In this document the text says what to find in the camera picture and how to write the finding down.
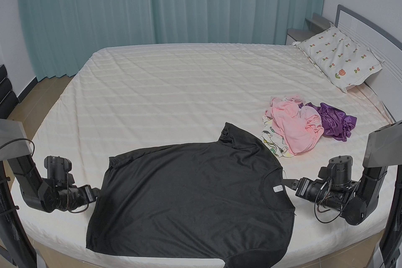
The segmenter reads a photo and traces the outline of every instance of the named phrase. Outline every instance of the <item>shirt tag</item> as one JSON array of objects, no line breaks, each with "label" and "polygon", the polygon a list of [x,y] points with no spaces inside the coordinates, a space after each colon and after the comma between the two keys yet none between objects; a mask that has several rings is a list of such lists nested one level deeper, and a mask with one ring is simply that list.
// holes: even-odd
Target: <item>shirt tag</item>
[{"label": "shirt tag", "polygon": [[279,192],[279,191],[283,191],[283,186],[282,185],[274,186],[274,192]]}]

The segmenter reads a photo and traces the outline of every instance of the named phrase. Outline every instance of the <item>pink clothing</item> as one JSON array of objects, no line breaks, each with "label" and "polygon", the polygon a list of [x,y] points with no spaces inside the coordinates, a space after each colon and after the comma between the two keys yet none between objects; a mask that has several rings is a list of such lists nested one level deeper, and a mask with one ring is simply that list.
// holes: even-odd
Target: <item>pink clothing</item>
[{"label": "pink clothing", "polygon": [[271,107],[265,115],[273,120],[274,131],[285,139],[289,152],[296,155],[311,150],[324,133],[324,128],[321,116],[313,107],[299,108],[304,101],[300,96],[288,98],[272,98]]}]

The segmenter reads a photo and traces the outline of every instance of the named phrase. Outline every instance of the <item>bed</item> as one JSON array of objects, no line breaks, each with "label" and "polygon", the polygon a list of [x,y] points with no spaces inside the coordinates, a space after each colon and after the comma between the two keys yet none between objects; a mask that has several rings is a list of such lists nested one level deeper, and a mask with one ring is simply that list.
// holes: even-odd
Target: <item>bed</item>
[{"label": "bed", "polygon": [[[315,105],[325,102],[356,116],[357,126],[347,142],[322,137],[313,150],[280,158],[285,176],[314,179],[329,158],[348,154],[354,157],[353,178],[360,178],[368,134],[392,122],[380,99],[395,118],[402,118],[397,105],[400,98],[381,92],[381,82],[385,81],[393,86],[391,90],[402,88],[402,78],[395,73],[402,67],[402,44],[387,39],[392,45],[396,43],[396,49],[387,47],[391,44],[384,41],[377,26],[343,7],[338,11],[336,24],[352,38],[360,37],[361,43],[370,39],[367,45],[392,66],[384,63],[384,71],[368,81],[378,96],[366,84],[342,93],[295,46],[156,44],[105,48],[83,66],[38,129],[33,140],[40,174],[46,176],[43,159],[47,155],[60,155],[72,161],[77,185],[100,188],[109,156],[142,147],[216,141],[225,122],[259,137],[270,97],[299,93]],[[394,50],[392,55],[384,51],[389,48]],[[395,175],[395,167],[390,167],[376,211],[355,227],[342,219],[320,224],[312,204],[288,191],[296,207],[294,231],[285,257],[275,267],[303,264],[381,231],[388,217]],[[108,268],[224,266],[220,259],[94,253],[85,248],[94,204],[81,214],[43,213],[25,205],[16,180],[12,195],[29,235],[79,260]],[[333,216],[330,211],[322,217]]]}]

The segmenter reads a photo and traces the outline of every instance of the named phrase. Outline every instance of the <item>brown floor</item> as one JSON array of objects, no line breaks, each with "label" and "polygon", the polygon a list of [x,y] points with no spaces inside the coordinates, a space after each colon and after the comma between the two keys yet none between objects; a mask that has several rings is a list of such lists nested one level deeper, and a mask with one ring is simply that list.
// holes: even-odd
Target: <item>brown floor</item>
[{"label": "brown floor", "polygon": [[[22,122],[27,137],[32,139],[48,111],[53,104],[56,103],[71,79],[71,77],[63,76],[61,78],[45,78],[40,81],[26,96],[23,102],[16,106],[8,119]],[[11,187],[14,176],[7,161],[4,162],[4,168],[6,174],[12,179],[12,181],[9,182]],[[295,268],[364,268],[381,235],[382,232],[342,250],[326,255],[307,264],[299,265]],[[35,248],[40,250],[49,268],[96,267],[45,247],[39,242],[33,241],[33,245]],[[11,268],[15,266],[9,264],[0,256],[0,267]]]}]

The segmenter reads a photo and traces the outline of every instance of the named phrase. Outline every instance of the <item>white pillowcase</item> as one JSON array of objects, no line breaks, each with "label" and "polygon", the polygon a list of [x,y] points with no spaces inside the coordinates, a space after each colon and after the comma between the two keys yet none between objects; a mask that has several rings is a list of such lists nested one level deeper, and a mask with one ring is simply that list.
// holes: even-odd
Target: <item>white pillowcase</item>
[{"label": "white pillowcase", "polygon": [[344,93],[382,69],[370,49],[333,25],[296,46]]}]

